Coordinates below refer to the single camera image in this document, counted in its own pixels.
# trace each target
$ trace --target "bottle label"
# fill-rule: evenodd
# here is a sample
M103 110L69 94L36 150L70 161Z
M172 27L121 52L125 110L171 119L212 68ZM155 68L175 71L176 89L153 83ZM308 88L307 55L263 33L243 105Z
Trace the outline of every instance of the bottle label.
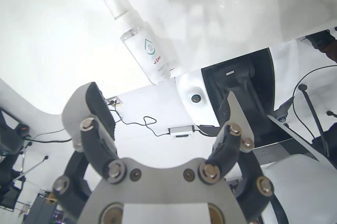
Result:
M170 77L159 48L155 45L155 37L146 29L125 40L125 45L152 83L158 84Z

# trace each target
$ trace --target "electrical outlet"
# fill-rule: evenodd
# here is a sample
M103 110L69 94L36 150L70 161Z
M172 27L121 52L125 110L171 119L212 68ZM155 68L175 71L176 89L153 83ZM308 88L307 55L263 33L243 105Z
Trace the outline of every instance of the electrical outlet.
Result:
M112 106L114 106L114 103L115 106L122 104L121 100L117 96L106 99L106 104L111 104Z

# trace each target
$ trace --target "black strap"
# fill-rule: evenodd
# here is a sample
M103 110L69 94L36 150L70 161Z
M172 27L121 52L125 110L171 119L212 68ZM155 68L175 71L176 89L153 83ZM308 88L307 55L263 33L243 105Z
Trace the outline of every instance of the black strap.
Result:
M278 224L289 224L288 217L275 194L271 198L270 203L274 209Z

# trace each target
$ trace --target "camera lens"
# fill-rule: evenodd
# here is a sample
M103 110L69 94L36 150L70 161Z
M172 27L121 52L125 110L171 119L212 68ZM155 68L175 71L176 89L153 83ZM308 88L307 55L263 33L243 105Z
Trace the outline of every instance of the camera lens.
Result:
M192 97L191 97L191 101L195 102L195 103L198 103L201 101L201 96L199 94L194 94Z

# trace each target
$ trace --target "metal rod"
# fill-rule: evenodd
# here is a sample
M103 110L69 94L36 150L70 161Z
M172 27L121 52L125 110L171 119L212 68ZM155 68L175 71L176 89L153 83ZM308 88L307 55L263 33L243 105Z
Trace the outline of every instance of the metal rod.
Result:
M20 176L18 176L17 178L13 179L13 182L16 182L21 177L23 177L25 174L27 174L30 171L34 170L37 166L39 166L40 164L42 164L44 161L45 161L45 159L41 160L38 164L34 165L32 168L28 169L26 172L22 173Z
M22 154L22 165L21 165L21 170L20 170L21 173L23 172L24 158L26 157L26 151L27 151L27 148L24 148L23 149L23 154Z
M310 98L309 98L309 96L308 96L308 93L305 91L307 88L308 88L308 87L307 87L305 84L300 84L300 85L298 86L298 89L303 93L304 98L305 98L305 100L307 101L307 104L308 104L308 106L309 106L310 112L311 112L311 114L313 115L313 118L314 118L315 123L316 123L316 125L317 125L317 128L318 128L318 130L319 130L319 134L321 135L324 153L329 157L329 148L328 148L328 146L327 146L328 144L327 144L327 142L326 142L326 140L325 140L325 138L324 138L324 134L323 134L324 131L323 131L323 128L322 128L322 126L321 126L321 124L320 124L320 121L319 121L319 119L318 119L318 116L317 116L317 114L316 114L316 111L315 111L315 109L314 109L314 106L313 106L313 104L312 104L312 102L311 102L311 100L310 100Z

